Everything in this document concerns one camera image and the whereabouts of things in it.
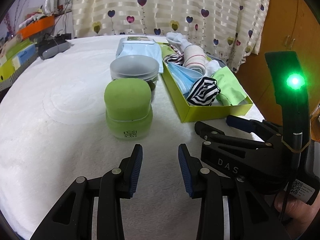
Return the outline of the person's right hand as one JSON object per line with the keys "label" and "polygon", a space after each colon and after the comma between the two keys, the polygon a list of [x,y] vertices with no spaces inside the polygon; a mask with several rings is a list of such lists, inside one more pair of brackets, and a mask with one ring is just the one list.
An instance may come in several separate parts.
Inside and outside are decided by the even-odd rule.
{"label": "person's right hand", "polygon": [[297,239],[310,225],[319,222],[319,194],[312,205],[305,204],[301,200],[289,195],[285,210],[288,217],[285,228],[291,239]]}

